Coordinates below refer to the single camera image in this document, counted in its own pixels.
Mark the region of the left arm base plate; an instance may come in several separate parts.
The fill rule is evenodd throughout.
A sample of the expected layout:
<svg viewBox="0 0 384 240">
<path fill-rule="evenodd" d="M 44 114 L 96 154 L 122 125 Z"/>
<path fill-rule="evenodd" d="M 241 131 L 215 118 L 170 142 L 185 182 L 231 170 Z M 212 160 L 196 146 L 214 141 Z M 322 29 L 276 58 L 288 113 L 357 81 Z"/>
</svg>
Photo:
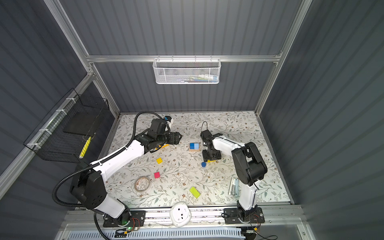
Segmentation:
<svg viewBox="0 0 384 240">
<path fill-rule="evenodd" d="M 146 211 L 124 211 L 118 218 L 109 215 L 104 216 L 104 228 L 139 228 L 144 225 Z"/>
</svg>

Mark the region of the magenta cube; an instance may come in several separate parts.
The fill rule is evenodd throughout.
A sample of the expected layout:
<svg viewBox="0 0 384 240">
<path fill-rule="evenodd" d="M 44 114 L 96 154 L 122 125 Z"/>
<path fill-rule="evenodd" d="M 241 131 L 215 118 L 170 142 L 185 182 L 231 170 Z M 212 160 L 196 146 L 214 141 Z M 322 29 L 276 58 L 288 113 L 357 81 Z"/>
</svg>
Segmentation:
<svg viewBox="0 0 384 240">
<path fill-rule="evenodd" d="M 157 178 L 159 178 L 161 175 L 160 175 L 160 173 L 159 172 L 156 172 L 156 173 L 154 173 L 154 177 L 157 179 Z"/>
</svg>

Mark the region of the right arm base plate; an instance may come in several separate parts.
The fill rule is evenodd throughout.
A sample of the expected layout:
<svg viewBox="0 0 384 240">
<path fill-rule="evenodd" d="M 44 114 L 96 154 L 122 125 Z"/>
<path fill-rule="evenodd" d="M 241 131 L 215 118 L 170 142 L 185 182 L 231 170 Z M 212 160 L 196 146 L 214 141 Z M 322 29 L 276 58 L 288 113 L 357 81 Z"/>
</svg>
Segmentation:
<svg viewBox="0 0 384 240">
<path fill-rule="evenodd" d="M 227 225 L 233 224 L 256 224 L 265 223 L 263 210 L 260 207 L 252 208 L 249 211 L 243 211 L 238 208 L 226 208 L 221 214 Z"/>
</svg>

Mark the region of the wood block with holes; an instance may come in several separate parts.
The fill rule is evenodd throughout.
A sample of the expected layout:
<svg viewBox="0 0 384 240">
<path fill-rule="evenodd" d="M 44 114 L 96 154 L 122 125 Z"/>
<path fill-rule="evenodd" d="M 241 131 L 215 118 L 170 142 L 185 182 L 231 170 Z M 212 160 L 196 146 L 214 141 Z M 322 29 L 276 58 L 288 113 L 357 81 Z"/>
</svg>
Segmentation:
<svg viewBox="0 0 384 240">
<path fill-rule="evenodd" d="M 190 152 L 199 152 L 201 150 L 200 143 L 190 143 L 189 144 L 189 151 Z"/>
</svg>

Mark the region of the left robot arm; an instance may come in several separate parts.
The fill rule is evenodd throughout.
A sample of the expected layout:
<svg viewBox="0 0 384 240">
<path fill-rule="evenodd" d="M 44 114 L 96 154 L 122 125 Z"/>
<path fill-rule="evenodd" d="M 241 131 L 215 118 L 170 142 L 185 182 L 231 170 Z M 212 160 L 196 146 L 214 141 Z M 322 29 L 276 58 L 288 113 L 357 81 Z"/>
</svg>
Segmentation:
<svg viewBox="0 0 384 240">
<path fill-rule="evenodd" d="M 130 162 L 147 153 L 153 153 L 163 145 L 179 144 L 182 135 L 172 132 L 174 119 L 165 116 L 154 119 L 151 126 L 133 136 L 132 140 L 112 154 L 92 162 L 93 167 L 73 177 L 70 193 L 88 210 L 107 214 L 118 219 L 128 212 L 128 207 L 112 197 L 106 188 L 107 181 Z"/>
</svg>

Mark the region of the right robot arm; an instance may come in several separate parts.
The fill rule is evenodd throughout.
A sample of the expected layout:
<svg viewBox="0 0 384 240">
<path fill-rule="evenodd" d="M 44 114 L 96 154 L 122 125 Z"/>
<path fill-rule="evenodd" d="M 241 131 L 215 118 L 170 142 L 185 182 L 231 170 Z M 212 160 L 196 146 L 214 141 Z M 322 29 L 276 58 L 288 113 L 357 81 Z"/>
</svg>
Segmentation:
<svg viewBox="0 0 384 240">
<path fill-rule="evenodd" d="M 238 179 L 243 184 L 238 207 L 244 212 L 254 209 L 260 181 L 268 172 L 268 167 L 256 144 L 238 143 L 221 133 L 213 135 L 209 130 L 202 131 L 200 136 L 203 146 L 206 147 L 203 150 L 205 162 L 220 160 L 222 154 L 232 157 Z"/>
</svg>

